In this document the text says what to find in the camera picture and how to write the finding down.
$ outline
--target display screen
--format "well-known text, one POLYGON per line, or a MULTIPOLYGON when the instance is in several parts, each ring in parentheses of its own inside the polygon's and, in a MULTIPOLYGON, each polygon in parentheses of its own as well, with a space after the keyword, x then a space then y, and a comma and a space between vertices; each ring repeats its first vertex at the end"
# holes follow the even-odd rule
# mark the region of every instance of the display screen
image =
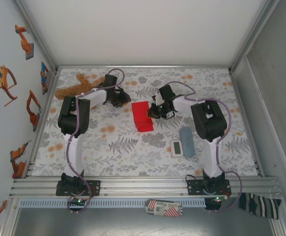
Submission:
POLYGON ((179 142, 174 142, 174 143, 173 143, 173 146, 174 146, 174 152, 175 152, 176 154, 181 154, 179 142))

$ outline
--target small electronic device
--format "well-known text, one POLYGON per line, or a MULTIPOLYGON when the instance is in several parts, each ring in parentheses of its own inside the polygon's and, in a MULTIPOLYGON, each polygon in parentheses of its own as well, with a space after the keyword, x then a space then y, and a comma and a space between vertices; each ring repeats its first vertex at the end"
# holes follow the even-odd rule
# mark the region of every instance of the small electronic device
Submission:
POLYGON ((172 140, 170 143, 171 153, 173 157, 183 156, 182 144, 180 140, 172 140))

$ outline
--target floor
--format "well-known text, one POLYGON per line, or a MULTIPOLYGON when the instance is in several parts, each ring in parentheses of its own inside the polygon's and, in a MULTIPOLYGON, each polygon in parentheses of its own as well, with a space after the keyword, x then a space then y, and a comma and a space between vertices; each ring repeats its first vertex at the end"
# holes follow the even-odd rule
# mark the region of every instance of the floor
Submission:
POLYGON ((267 218, 237 207, 218 214, 185 208, 179 218, 148 215, 143 208, 88 209, 70 215, 67 209, 20 210, 16 236, 271 236, 267 218))
MULTIPOLYGON (((104 76, 109 68, 64 68, 58 72, 57 89, 79 84, 83 74, 90 82, 104 76)), ((242 122, 228 70, 187 68, 124 68, 126 79, 121 85, 132 102, 149 101, 158 89, 170 81, 179 81, 196 90, 197 98, 215 97, 224 101, 232 113, 232 127, 222 143, 222 166, 240 175, 257 175, 247 135, 242 122)), ((171 84, 176 94, 190 90, 171 84)), ((36 157, 33 176, 60 176, 66 164, 65 143, 58 128, 62 101, 53 98, 46 127, 36 157)), ((191 115, 177 113, 170 120, 154 120, 154 131, 139 133, 134 125, 131 103, 122 108, 111 104, 91 110, 89 129, 83 142, 86 176, 185 176, 202 175, 203 141, 195 132, 191 115), (173 158, 170 141, 179 139, 179 130, 193 130, 195 156, 173 158)))

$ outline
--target brown stuffed animal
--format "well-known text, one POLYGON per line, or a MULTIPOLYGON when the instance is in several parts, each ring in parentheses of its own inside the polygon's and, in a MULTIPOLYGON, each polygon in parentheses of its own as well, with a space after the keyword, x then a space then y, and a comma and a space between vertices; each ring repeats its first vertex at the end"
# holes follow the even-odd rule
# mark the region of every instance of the brown stuffed animal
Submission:
POLYGON ((80 85, 74 85, 69 88, 61 88, 55 91, 54 95, 58 100, 63 100, 66 95, 81 95, 93 89, 93 87, 98 86, 100 83, 104 82, 104 77, 89 83, 88 79, 90 76, 84 76, 83 74, 77 74, 76 78, 79 80, 80 85))

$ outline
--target white wall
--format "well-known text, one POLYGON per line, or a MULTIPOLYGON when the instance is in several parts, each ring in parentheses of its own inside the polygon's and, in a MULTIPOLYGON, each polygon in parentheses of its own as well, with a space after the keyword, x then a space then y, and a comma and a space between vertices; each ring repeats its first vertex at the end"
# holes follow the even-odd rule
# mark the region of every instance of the white wall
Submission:
MULTIPOLYGON (((20 45, 20 36, 16 34, 14 25, 23 26, 11 1, 0 0, 0 66, 5 65, 14 74, 17 85, 10 89, 10 93, 18 98, 4 107, 10 99, 0 89, 0 206, 6 200, 12 185, 12 166, 10 163, 10 151, 16 150, 29 139, 32 142, 27 146, 25 155, 21 158, 25 161, 30 156, 35 133, 26 110, 26 101, 31 89, 42 109, 47 94, 42 95, 40 82, 40 68, 43 60, 38 48, 34 48, 34 57, 25 59, 25 52, 20 45)), ((29 42, 32 39, 24 33, 29 42)), ((32 102, 32 111, 37 113, 38 108, 32 102)))
POLYGON ((228 65, 266 0, 22 0, 58 65, 228 65))

